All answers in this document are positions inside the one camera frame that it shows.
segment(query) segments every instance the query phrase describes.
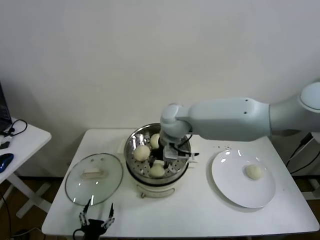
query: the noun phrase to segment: white side table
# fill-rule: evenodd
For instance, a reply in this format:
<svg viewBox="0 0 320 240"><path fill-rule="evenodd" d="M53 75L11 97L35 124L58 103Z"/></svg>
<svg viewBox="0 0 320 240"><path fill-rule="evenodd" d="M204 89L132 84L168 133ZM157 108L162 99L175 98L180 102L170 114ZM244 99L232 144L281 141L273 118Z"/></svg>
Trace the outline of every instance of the white side table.
<svg viewBox="0 0 320 240"><path fill-rule="evenodd" d="M15 131L18 133L19 131L25 128L25 124L23 122L17 122L14 125ZM33 205L39 207L46 213L49 211L51 203L42 199L40 196L48 190L50 184L44 183L37 192L33 192L17 175L15 175L15 171L25 163L32 155L34 155L39 149L41 149L49 140L51 139L51 134L47 131L41 130L35 126L28 124L27 129L17 135L14 136L10 146L6 149L0 150L0 155L11 153L14 154L14 158L12 162L8 165L6 170L0 173L0 183L4 180L8 180L12 185L8 188L8 190L3 195L6 199L10 192L15 186L19 189L23 194L25 194L29 200L27 203L16 213L16 216L22 218L28 210L31 209ZM0 208L3 204L3 200L0 200Z"/></svg>

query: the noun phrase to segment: white table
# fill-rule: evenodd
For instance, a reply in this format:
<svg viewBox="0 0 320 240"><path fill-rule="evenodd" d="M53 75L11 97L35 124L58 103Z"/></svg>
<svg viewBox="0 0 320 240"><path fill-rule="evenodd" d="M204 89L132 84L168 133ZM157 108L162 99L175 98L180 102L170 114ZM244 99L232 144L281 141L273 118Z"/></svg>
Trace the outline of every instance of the white table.
<svg viewBox="0 0 320 240"><path fill-rule="evenodd" d="M14 128L15 133L18 133L25 128L25 124L19 121L14 124ZM50 184L44 183L37 192L33 192L14 174L23 163L42 148L50 139L51 134L49 132L28 124L27 129L23 133L12 138L8 148L0 150L0 155L7 153L14 154L12 162L4 172L0 173L0 183L6 179L11 183L11 186L4 194L4 198L6 199L9 196L13 186L29 198L28 202L16 213L16 216L19 218L22 218L33 205L36 205L45 212L48 212L50 209L51 203L40 197L50 187Z"/></svg>
<svg viewBox="0 0 320 240"><path fill-rule="evenodd" d="M191 139L192 151L199 152L195 168L188 169L176 192L166 198L138 197L125 166L119 145L133 129L88 130L68 172L84 157L95 153L117 155L124 167L118 190L104 203L91 206L87 216L106 220L114 203L114 224L105 237L228 237L313 232L319 223L267 137L253 142ZM264 208L248 209L227 200L214 186L210 169L213 156L230 147L250 151L264 160L276 181L273 200ZM64 178L42 225L47 235L71 236L79 228L82 206L65 194Z"/></svg>

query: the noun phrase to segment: stainless steel steamer basket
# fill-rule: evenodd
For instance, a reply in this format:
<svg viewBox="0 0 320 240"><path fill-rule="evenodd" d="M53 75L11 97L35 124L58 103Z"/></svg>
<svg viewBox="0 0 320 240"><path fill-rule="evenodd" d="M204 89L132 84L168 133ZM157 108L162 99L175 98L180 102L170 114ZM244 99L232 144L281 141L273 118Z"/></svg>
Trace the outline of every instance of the stainless steel steamer basket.
<svg viewBox="0 0 320 240"><path fill-rule="evenodd" d="M124 146L125 161L130 174L137 181L153 187L165 186L177 181L186 172L189 165L188 159L178 158L165 170L164 176L162 176L161 178L156 178L149 175L149 160L143 162L135 160L134 150L139 145L150 146L151 136L153 134L160 133L160 128L160 123L151 123L142 126L131 134ZM190 152L190 143L186 142L183 146L180 147L180 149Z"/></svg>

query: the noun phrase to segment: glass lid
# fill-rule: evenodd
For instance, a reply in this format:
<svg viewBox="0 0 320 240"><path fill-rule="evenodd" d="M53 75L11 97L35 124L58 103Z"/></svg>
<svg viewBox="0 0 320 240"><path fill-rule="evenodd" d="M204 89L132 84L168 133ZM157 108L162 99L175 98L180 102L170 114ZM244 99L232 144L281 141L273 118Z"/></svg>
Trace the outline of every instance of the glass lid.
<svg viewBox="0 0 320 240"><path fill-rule="evenodd" d="M65 193L75 204L96 205L107 200L118 189L124 170L120 160L108 153L87 156L69 172Z"/></svg>

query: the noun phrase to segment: laptop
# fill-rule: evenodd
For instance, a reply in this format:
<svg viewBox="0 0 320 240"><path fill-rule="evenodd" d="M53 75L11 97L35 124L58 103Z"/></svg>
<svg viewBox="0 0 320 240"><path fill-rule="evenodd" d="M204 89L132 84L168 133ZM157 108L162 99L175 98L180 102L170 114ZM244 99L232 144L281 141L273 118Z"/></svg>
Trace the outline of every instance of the laptop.
<svg viewBox="0 0 320 240"><path fill-rule="evenodd" d="M0 84L0 133L12 124L9 109L6 103L4 92Z"/></svg>

